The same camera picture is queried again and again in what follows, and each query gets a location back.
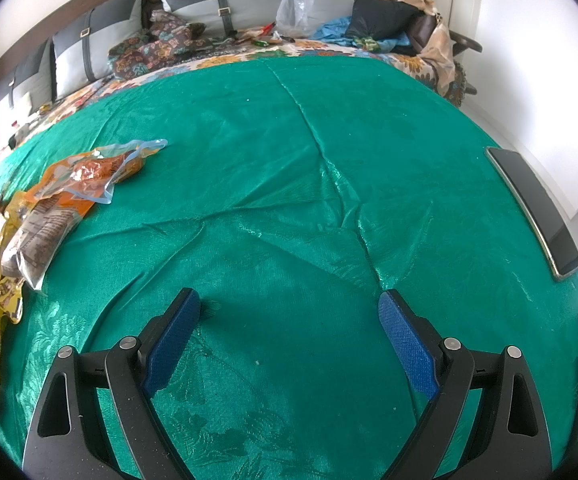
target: wooden chair arm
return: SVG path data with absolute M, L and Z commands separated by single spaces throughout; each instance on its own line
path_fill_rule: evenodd
M 454 57 L 458 56 L 458 54 L 464 52 L 468 48 L 475 50 L 476 52 L 482 52 L 482 45 L 471 38 L 467 38 L 467 36 L 463 36 L 462 34 L 450 30 L 449 37 L 452 41 L 456 42 L 454 43 Z

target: teal satin cloth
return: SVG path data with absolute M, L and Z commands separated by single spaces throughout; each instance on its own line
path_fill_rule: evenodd
M 69 235 L 43 294 L 6 329 L 0 442 L 16 460 L 58 348 L 137 335 L 183 286 L 203 318 L 153 404 L 198 480 L 381 477 L 424 408 L 378 320 L 387 288 L 468 348 L 522 349 L 560 459 L 578 390 L 578 273 L 554 282 L 484 155 L 494 143 L 459 110 L 376 60 L 237 62 L 66 118 L 0 164 L 0 186 L 18 167 L 22 189 L 65 156 L 156 138 L 169 146 Z

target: metal screw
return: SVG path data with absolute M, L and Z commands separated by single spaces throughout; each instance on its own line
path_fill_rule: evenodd
M 60 348 L 60 350 L 58 350 L 58 357 L 60 359 L 66 359 L 71 354 L 73 354 L 73 348 L 71 348 L 70 346 L 63 346 L 62 348 Z
M 129 335 L 120 339 L 120 348 L 122 350 L 130 350 L 135 346 L 136 343 L 136 338 L 134 338 L 132 335 Z
M 460 350 L 460 341 L 455 337 L 448 337 L 445 339 L 445 348 L 448 350 Z
M 507 348 L 507 353 L 509 357 L 513 357 L 514 359 L 518 359 L 523 353 L 520 351 L 520 348 L 517 346 L 510 346 Z

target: beige blanket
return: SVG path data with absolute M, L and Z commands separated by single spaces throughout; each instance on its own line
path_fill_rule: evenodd
M 431 63 L 438 73 L 438 93 L 444 96 L 449 84 L 456 78 L 456 67 L 452 55 L 449 29 L 443 22 L 443 18 L 436 9 L 434 0 L 396 0 L 410 4 L 422 10 L 429 16 L 435 16 L 438 24 L 429 38 L 429 42 L 417 57 Z

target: phone screen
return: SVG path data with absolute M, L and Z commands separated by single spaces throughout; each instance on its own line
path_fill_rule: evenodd
M 525 159 L 517 152 L 487 148 L 487 155 L 511 187 L 539 237 L 554 276 L 563 279 L 578 269 L 578 249 L 562 216 Z

